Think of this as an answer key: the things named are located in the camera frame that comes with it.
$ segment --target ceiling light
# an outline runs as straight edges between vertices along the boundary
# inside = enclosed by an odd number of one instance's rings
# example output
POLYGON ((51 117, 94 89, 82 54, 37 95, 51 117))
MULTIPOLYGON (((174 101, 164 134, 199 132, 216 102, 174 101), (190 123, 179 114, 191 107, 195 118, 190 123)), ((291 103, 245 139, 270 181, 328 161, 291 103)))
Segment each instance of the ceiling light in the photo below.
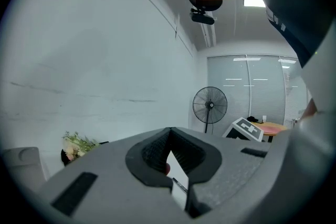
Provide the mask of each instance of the ceiling light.
POLYGON ((278 62, 296 63, 296 61, 293 61, 293 60, 284 60, 284 59, 279 59, 278 62))
POLYGON ((234 58, 234 61, 259 61, 260 57, 253 57, 253 58, 234 58))
POLYGON ((245 7, 263 7, 265 8, 266 5, 263 0, 243 0, 245 7))

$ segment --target flower bouquet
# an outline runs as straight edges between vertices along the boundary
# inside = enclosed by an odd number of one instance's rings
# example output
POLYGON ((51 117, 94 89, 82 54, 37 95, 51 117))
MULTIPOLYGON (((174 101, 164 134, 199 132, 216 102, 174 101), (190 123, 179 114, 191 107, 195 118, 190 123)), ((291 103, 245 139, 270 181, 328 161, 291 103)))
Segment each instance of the flower bouquet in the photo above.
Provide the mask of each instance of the flower bouquet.
POLYGON ((70 135, 67 131, 65 132, 65 136, 63 136, 63 150, 61 152, 62 162, 64 165, 67 165, 99 145, 100 144, 94 139, 89 140, 87 137, 82 139, 78 136, 78 132, 70 135))

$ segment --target black hair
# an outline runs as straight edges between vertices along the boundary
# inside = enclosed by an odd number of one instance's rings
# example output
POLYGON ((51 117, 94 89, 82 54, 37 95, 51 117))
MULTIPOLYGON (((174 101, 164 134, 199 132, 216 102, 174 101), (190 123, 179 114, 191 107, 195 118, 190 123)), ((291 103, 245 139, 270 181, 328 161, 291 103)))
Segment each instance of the black hair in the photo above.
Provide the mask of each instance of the black hair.
POLYGON ((204 11, 213 11, 219 9, 222 5, 222 0, 189 0, 193 6, 204 11))

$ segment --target fan stand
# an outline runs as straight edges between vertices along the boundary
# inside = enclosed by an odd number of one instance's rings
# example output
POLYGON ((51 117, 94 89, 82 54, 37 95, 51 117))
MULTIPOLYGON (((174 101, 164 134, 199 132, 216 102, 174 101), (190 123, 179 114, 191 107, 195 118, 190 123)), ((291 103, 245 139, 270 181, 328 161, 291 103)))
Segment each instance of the fan stand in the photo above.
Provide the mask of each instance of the fan stand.
POLYGON ((210 110, 214 107, 214 104, 211 101, 211 99, 210 99, 209 102, 205 103, 205 107, 208 109, 208 112, 207 112, 207 115, 206 115, 206 123, 205 123, 205 133, 206 133, 206 131, 208 130, 209 113, 210 113, 210 110))

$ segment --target fan grille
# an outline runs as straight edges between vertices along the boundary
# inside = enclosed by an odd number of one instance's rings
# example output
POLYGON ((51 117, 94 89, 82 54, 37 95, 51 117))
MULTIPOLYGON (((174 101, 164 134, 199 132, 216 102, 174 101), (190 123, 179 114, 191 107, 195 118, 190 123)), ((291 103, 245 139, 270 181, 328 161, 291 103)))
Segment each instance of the fan grille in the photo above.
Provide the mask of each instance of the fan grille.
POLYGON ((227 110, 227 99, 224 93, 216 87, 205 87, 195 95, 193 110, 196 117, 206 123, 209 111, 208 123, 220 121, 227 110))

